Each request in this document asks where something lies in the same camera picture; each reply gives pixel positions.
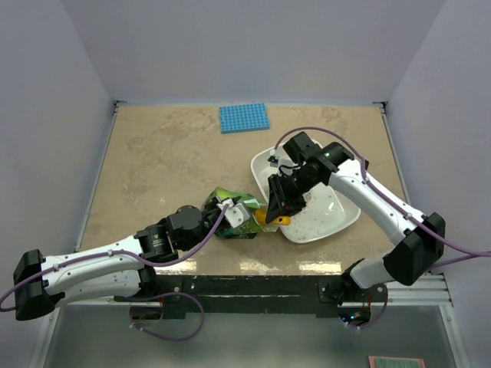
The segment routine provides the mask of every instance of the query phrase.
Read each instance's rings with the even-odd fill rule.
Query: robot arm
[[[101,248],[48,257],[39,250],[24,253],[14,272],[15,318],[38,318],[61,305],[93,297],[155,295],[155,271],[141,260],[177,263],[177,250],[189,251],[222,220],[233,222],[233,208],[231,199],[214,199],[202,212],[186,205],[134,236]]]
[[[279,215],[292,216],[300,212],[306,206],[303,194],[323,183],[358,205],[395,246],[387,254],[356,262],[343,273],[343,282],[330,290],[332,296],[341,303],[341,295],[349,297],[376,284],[398,281],[412,285],[441,257],[443,244],[388,205],[367,185],[367,181],[371,181],[389,199],[442,236],[445,221],[437,213],[425,216],[410,207],[369,174],[363,179],[360,163],[341,144],[333,142],[321,148],[302,132],[291,138],[283,148],[299,167],[293,169],[291,175],[280,172],[279,175],[269,177],[266,222]],[[277,163],[278,160],[272,156],[270,161]]]
[[[339,304],[376,284],[398,281],[411,285],[441,257],[443,244],[391,208],[367,185],[367,180],[438,235],[444,236],[445,221],[437,213],[425,216],[410,207],[369,174],[363,179],[360,163],[341,144],[334,142],[321,148],[307,134],[300,133],[283,148],[298,167],[291,175],[280,172],[269,177],[266,223],[300,212],[306,206],[303,194],[323,183],[358,205],[395,246],[386,254],[354,263],[343,273],[341,282],[329,285],[328,293]],[[270,160],[277,162],[274,156]],[[222,220],[226,222],[223,226],[241,225],[244,214],[240,205],[233,199],[216,199],[202,212],[184,206],[134,236],[90,251],[46,258],[39,250],[25,253],[14,273],[16,319],[30,320],[63,304],[93,297],[155,295],[153,265],[177,263],[177,250],[189,251],[213,233]],[[142,259],[153,264],[145,265]]]

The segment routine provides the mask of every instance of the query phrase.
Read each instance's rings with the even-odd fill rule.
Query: white backdrop
[[[73,250],[111,102],[58,0],[2,2],[0,50],[3,294],[25,251]],[[28,365],[39,323],[0,314],[0,366]]]
[[[62,0],[112,98],[388,100],[443,0]]]
[[[447,0],[388,104],[414,205],[443,215],[448,238],[483,251],[491,250],[490,17],[489,0]],[[491,360],[490,262],[444,268],[472,367]]]

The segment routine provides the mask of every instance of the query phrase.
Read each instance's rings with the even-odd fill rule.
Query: cable
[[[161,340],[168,340],[168,341],[186,341],[189,339],[192,339],[195,337],[203,328],[203,324],[205,323],[205,310],[203,309],[203,305],[192,295],[189,295],[187,293],[180,293],[180,292],[172,292],[172,293],[165,293],[165,294],[160,294],[155,297],[144,297],[144,298],[139,298],[139,297],[129,297],[129,301],[153,301],[155,299],[160,299],[162,297],[174,297],[174,296],[180,296],[180,297],[187,297],[188,299],[191,299],[196,303],[196,305],[199,308],[199,312],[201,313],[201,321],[199,322],[198,327],[189,335],[183,336],[183,337],[174,337],[174,336],[167,336],[167,335],[162,335],[161,333],[153,332],[151,330],[148,330],[147,328],[141,327],[139,324],[135,322],[133,319],[133,316],[130,314],[130,321],[131,325],[130,327],[135,327],[139,331],[148,334],[150,336],[156,337]]]
[[[366,324],[362,324],[361,326],[354,326],[352,324],[348,324],[347,326],[350,327],[350,328],[354,328],[354,329],[357,329],[357,330],[364,330],[365,328],[369,328],[370,326],[373,326],[378,320],[380,320],[380,318],[384,315],[384,312],[385,310],[387,309],[387,304],[389,302],[389,290],[387,289],[386,286],[384,286],[385,288],[385,299],[384,299],[384,305],[382,306],[382,309],[380,312],[378,312],[378,314],[371,318]]]
[[[134,253],[132,253],[130,251],[116,250],[116,251],[112,251],[112,255],[109,255],[107,251],[103,251],[101,253],[94,253],[93,255],[85,255],[85,256],[82,256],[82,257],[79,257],[79,258],[74,258],[74,259],[71,259],[71,260],[68,260],[68,261],[65,261],[65,262],[61,262],[58,265],[58,267],[59,268],[63,268],[63,267],[66,267],[66,266],[69,266],[69,265],[72,265],[72,264],[75,264],[75,263],[79,263],[79,262],[82,262],[82,261],[88,261],[88,260],[91,260],[91,259],[101,258],[101,257],[113,257],[115,255],[129,255],[130,257],[135,258],[136,260],[140,261],[144,265],[150,266],[150,267],[169,267],[169,266],[177,265],[178,263],[180,263],[182,261],[185,261],[188,258],[191,258],[202,247],[204,247],[204,245],[208,242],[208,240],[215,233],[216,229],[219,227],[220,222],[225,217],[225,211],[227,210],[228,207],[229,207],[229,205],[224,205],[223,206],[223,209],[220,212],[220,215],[218,216],[218,218],[216,219],[215,224],[213,224],[212,228],[209,230],[208,234],[206,234],[205,238],[196,247],[194,247],[192,251],[189,251],[183,257],[178,258],[178,259],[176,259],[174,261],[169,261],[169,262],[164,262],[164,263],[156,263],[156,262],[151,262],[151,261],[148,261],[147,259],[141,258],[139,255],[135,255]],[[28,284],[29,282],[35,280],[36,278],[40,278],[40,277],[44,276],[45,274],[49,274],[50,272],[53,272],[53,271],[54,271],[54,267],[46,268],[43,271],[39,271],[38,273],[33,274],[32,276],[29,276],[28,278],[22,280],[21,282],[19,282],[18,284],[16,284],[14,287],[12,287],[11,289],[9,289],[5,294],[3,294],[0,297],[0,312],[15,311],[15,307],[8,307],[8,308],[3,308],[2,307],[2,304],[5,301],[5,299],[7,299],[7,297],[9,297],[11,294],[15,293],[19,288],[22,288],[24,285]]]
[[[361,167],[361,176],[363,180],[367,183],[367,185],[375,192],[377,193],[387,204],[389,204],[391,207],[393,207],[395,210],[397,210],[400,214],[402,214],[405,218],[409,219],[412,223],[414,223],[418,228],[421,228],[424,230],[428,235],[431,237],[435,238],[437,241],[444,243],[445,245],[449,246],[450,248],[459,251],[461,253],[465,253],[469,256],[472,257],[461,257],[461,258],[454,258],[449,261],[441,262],[438,266],[433,266],[433,267],[439,267],[441,265],[451,265],[452,263],[457,263],[460,261],[465,261],[466,259],[471,259],[471,258],[477,258],[477,257],[491,257],[491,251],[473,251],[472,249],[460,247],[459,245],[453,243],[450,240],[447,240],[443,238],[442,236],[438,235],[436,232],[422,224],[419,220],[414,218],[409,212],[405,211],[402,207],[400,207],[396,202],[394,202],[392,199],[387,197],[385,194],[382,193],[367,177],[367,169],[366,169],[366,160],[365,158],[342,136],[339,134],[325,129],[321,128],[318,126],[301,126],[299,128],[294,128],[292,130],[289,130],[285,134],[283,134],[278,142],[275,145],[275,150],[278,149],[279,144],[281,141],[289,134],[294,133],[299,130],[318,130],[327,134],[330,134],[336,138],[338,138],[342,143],[344,143],[350,150],[353,152],[353,154],[360,159],[360,167]]]
[[[295,166],[287,166],[287,165],[280,165],[278,170],[285,176],[287,176],[286,172],[284,172],[282,169],[285,168],[285,169],[288,169],[288,170],[295,170],[295,169],[298,169],[300,167],[300,165],[295,165]]]

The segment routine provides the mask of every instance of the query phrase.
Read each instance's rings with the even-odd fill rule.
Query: gray floor
[[[153,329],[191,331],[198,315]],[[129,328],[126,306],[69,306],[61,311],[46,367],[369,367],[367,357],[422,358],[427,368],[455,367],[438,307],[390,307],[373,327],[305,315],[210,314],[183,343]]]

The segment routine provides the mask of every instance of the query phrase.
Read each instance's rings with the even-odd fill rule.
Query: yellow object
[[[266,225],[266,214],[261,209],[256,209],[254,212],[254,217],[258,224]],[[279,216],[271,221],[267,225],[290,225],[290,217],[289,216]]]

